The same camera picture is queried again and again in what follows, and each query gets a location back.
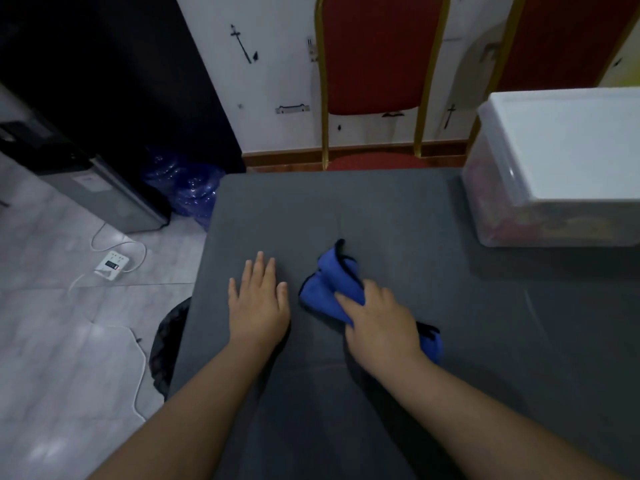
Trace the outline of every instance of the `cleaning cloth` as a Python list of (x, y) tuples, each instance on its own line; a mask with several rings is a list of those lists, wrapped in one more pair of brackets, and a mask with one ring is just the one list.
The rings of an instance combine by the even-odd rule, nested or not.
[[(356, 259), (345, 255), (344, 239), (318, 259), (318, 270), (309, 276), (298, 293), (300, 304), (314, 313), (320, 313), (353, 326), (353, 322), (334, 297), (336, 291), (364, 305), (364, 286), (358, 277)], [(431, 325), (416, 322), (420, 334), (420, 348), (434, 363), (442, 357), (440, 331)]]

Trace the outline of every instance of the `tabletop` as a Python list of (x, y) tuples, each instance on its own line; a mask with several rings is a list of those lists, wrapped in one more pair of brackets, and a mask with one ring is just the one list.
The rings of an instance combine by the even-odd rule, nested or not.
[(252, 388), (216, 478), (462, 477), (296, 294), (338, 238), (361, 275), (442, 332), (442, 366), (640, 476), (640, 249), (489, 249), (454, 169), (224, 177), (172, 394), (228, 341), (227, 284), (258, 250), (291, 332)]

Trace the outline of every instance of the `gray table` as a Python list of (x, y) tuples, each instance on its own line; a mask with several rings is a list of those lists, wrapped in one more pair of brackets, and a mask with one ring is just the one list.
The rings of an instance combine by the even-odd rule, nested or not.
[(455, 170), (231, 175), (220, 188), (172, 391), (228, 341), (227, 282), (258, 250), (290, 283), (291, 333), (239, 414), (217, 478), (456, 477), (433, 439), (296, 302), (338, 238), (440, 327), (443, 367), (640, 476), (640, 251), (492, 250)]

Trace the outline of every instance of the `hand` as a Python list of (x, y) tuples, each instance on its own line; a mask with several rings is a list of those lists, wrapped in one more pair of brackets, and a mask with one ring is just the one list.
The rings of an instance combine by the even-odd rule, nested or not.
[(265, 269), (260, 251), (255, 265), (251, 260), (244, 265), (239, 295), (235, 279), (229, 280), (229, 340), (268, 347), (271, 352), (287, 332), (290, 318), (287, 284), (276, 287), (276, 259), (269, 259)]
[(407, 361), (421, 357), (415, 320), (407, 307), (396, 302), (391, 290), (364, 280), (364, 306), (340, 293), (335, 297), (353, 321), (353, 328), (345, 327), (349, 350), (373, 377), (382, 381)]

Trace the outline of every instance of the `forearm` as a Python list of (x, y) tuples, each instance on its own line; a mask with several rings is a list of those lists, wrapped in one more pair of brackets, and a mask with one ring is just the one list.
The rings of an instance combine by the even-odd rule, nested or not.
[(470, 479), (620, 477), (427, 358), (381, 382)]
[(271, 350), (230, 342), (105, 462), (91, 480), (208, 479)]

